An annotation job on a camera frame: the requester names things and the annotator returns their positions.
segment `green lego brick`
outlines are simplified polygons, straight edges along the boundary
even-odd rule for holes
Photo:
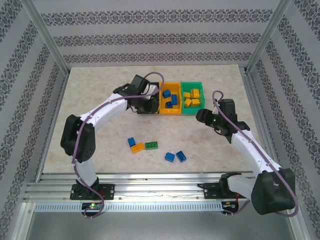
[[[157,141],[146,142],[144,145],[145,145],[145,150],[158,149]]]

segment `mounting plate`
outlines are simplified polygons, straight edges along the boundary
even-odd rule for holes
[[[81,193],[77,192],[76,190],[79,189],[77,184],[73,184],[71,188],[70,199],[71,200],[100,200],[98,195],[94,195],[93,197],[82,196]],[[113,200],[115,196],[115,185],[114,184],[99,184],[98,193],[103,196],[104,200]]]
[[[237,197],[235,192],[222,193],[218,182],[202,183],[197,186],[203,189],[204,199],[235,199]]]

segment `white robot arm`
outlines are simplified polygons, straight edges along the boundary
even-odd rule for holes
[[[131,84],[115,89],[113,94],[96,108],[79,117],[70,115],[67,118],[60,145],[67,155],[72,157],[76,153],[72,159],[76,160],[73,164],[78,176],[76,186],[80,195],[92,199],[98,194],[94,191],[97,192],[99,189],[99,179],[92,162],[96,148],[95,134],[113,117],[131,107],[149,114],[158,112],[159,102],[151,97],[155,91],[158,92],[157,90],[156,84],[151,84],[146,78],[136,75]],[[138,95],[146,97],[125,98]],[[295,191],[295,175],[292,170],[282,169],[273,161],[254,139],[248,125],[238,121],[232,99],[221,99],[218,105],[218,114],[208,109],[200,109],[196,119],[226,137],[247,159],[255,176],[249,179],[237,172],[223,174],[219,181],[219,195],[222,193],[222,196],[228,198],[238,193],[251,200],[255,210],[261,215],[293,209],[295,206],[298,209],[296,199],[292,197]]]
[[[250,179],[237,172],[223,174],[217,189],[219,195],[222,194],[228,198],[230,194],[238,193],[249,199],[255,210],[261,215],[277,213],[294,207],[297,213],[298,200],[295,196],[293,171],[289,168],[282,169],[272,160],[255,140],[248,125],[244,121],[238,121],[235,103],[232,99],[215,100],[215,104],[219,106],[218,114],[208,109],[200,109],[196,119],[214,128],[217,134],[226,137],[228,142],[236,147],[248,161],[255,176]]]
[[[66,119],[60,145],[71,158],[73,158],[80,127],[87,120],[79,138],[76,161],[73,163],[78,173],[76,183],[79,186],[78,189],[83,191],[83,195],[88,195],[88,197],[94,195],[84,186],[84,183],[92,189],[98,190],[99,179],[92,162],[92,155],[96,149],[95,135],[113,117],[124,113],[129,108],[135,107],[137,110],[149,114],[156,113],[159,109],[159,102],[151,98],[151,95],[157,90],[156,84],[151,84],[145,78],[136,75],[131,84],[125,84],[115,89],[111,96],[96,108],[79,117],[70,115]],[[138,95],[146,95],[146,97],[124,98]]]

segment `blue lego brick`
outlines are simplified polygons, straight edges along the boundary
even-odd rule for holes
[[[166,107],[167,109],[172,109],[172,107],[173,107],[172,102],[171,102],[171,101],[167,101],[167,102],[165,103],[165,107]]]
[[[182,151],[177,152],[175,155],[179,159],[180,163],[182,163],[183,161],[185,161],[187,159],[187,157],[184,155],[184,153]]]
[[[172,102],[172,105],[178,105],[178,98],[176,94],[171,95],[171,102]]]
[[[171,163],[173,163],[174,160],[175,160],[175,155],[172,154],[172,153],[170,153],[170,152],[167,152],[167,153],[165,154],[164,159],[167,160],[167,161],[169,161],[169,162],[171,162]]]
[[[171,92],[169,90],[165,90],[162,92],[162,95],[166,99],[171,96]]]
[[[128,143],[129,143],[130,148],[132,146],[136,145],[136,141],[135,141],[135,139],[133,137],[128,138]]]

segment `marble surface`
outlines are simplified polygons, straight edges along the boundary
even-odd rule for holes
[[[74,67],[66,86],[44,173],[73,173],[71,159],[60,147],[66,118],[79,116],[105,101],[112,91],[130,83],[135,74],[144,76],[157,71],[168,82],[202,82],[205,107],[213,109],[214,90],[224,92],[224,98],[234,99],[240,121],[245,121],[258,138],[248,98],[237,65],[199,66],[125,66]],[[148,78],[160,82],[157,75]],[[133,154],[128,138],[136,143],[157,141],[156,150]],[[164,159],[167,152],[183,151],[187,160],[180,163]],[[130,109],[114,117],[96,135],[93,164],[97,173],[203,173],[251,171],[240,152],[217,135],[213,128],[198,122],[195,116],[138,115]]]

